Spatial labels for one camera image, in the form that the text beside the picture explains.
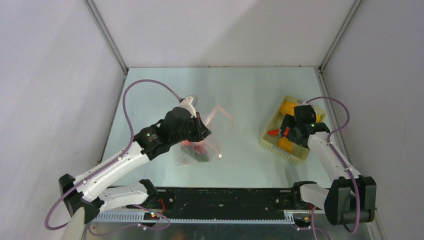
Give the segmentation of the orange mango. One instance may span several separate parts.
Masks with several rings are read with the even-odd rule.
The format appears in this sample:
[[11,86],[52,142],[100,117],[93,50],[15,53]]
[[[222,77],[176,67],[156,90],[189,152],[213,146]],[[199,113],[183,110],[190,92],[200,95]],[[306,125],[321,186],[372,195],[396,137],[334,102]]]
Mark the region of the orange mango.
[[290,142],[287,138],[279,138],[277,147],[290,154],[293,152],[293,143]]

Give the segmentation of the yellow bell pepper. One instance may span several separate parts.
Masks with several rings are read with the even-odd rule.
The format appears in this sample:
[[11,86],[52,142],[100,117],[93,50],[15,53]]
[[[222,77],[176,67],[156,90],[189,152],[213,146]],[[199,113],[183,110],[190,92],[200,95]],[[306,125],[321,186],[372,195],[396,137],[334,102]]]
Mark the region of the yellow bell pepper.
[[[279,108],[279,112],[282,115],[289,115],[289,116],[295,117],[294,107],[297,107],[297,106],[298,106],[298,104],[295,103],[295,102],[284,101]],[[321,115],[316,114],[315,117],[316,117],[316,119],[315,119],[316,123],[322,122],[322,116]]]

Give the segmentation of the orange carrot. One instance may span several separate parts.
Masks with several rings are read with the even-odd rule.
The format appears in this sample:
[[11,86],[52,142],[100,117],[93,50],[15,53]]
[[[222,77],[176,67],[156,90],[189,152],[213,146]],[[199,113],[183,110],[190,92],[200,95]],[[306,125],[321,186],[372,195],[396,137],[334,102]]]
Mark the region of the orange carrot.
[[289,131],[290,131],[289,127],[284,127],[284,128],[269,130],[267,132],[267,134],[270,135],[270,136],[277,136],[279,138],[285,138],[288,135]]

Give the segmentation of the clear zip top bag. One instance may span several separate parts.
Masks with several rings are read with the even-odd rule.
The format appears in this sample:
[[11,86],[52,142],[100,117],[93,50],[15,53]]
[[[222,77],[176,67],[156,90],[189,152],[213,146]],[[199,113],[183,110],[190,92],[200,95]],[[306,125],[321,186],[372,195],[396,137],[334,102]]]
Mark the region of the clear zip top bag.
[[[194,146],[203,146],[207,150],[210,158],[208,162],[219,161],[222,159],[222,145],[234,128],[234,120],[232,116],[221,106],[216,106],[203,121],[208,129],[211,130],[211,135],[200,142],[191,142],[192,145],[187,147],[193,149]],[[186,148],[179,143],[174,150],[174,164],[176,166],[188,166],[199,163],[192,157],[183,152],[182,148]],[[188,165],[184,165],[184,160],[189,160]]]

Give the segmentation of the red chili pepper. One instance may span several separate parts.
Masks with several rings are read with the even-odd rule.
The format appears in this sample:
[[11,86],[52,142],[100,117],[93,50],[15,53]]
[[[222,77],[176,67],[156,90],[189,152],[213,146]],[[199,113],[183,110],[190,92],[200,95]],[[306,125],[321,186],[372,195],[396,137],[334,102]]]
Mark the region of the red chili pepper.
[[193,147],[193,151],[195,154],[198,154],[198,155],[206,155],[208,153],[207,150],[201,145],[195,145]]

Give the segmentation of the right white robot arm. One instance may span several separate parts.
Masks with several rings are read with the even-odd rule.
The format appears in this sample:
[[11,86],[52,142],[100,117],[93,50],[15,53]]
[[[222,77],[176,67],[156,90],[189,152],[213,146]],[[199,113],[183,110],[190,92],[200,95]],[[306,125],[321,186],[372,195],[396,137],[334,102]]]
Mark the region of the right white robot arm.
[[360,224],[375,218],[377,184],[371,176],[356,170],[336,146],[331,131],[311,105],[298,105],[293,115],[285,115],[279,134],[282,138],[315,153],[328,178],[330,188],[313,181],[295,183],[298,189],[291,194],[291,204],[304,209],[312,204],[324,210],[332,225]]

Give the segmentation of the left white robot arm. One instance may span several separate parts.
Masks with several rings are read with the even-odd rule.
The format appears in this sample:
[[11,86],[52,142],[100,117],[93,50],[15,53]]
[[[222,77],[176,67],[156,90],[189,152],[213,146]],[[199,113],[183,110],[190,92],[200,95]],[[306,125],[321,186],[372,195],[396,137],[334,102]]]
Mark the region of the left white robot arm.
[[113,187],[112,184],[156,157],[167,153],[180,142],[201,142],[211,131],[197,112],[175,107],[164,119],[143,128],[134,135],[129,146],[100,165],[73,177],[65,174],[59,179],[62,201],[70,216],[84,209],[87,224],[99,214],[124,206],[143,205],[153,208],[158,202],[158,191],[148,179],[141,179],[127,186]]

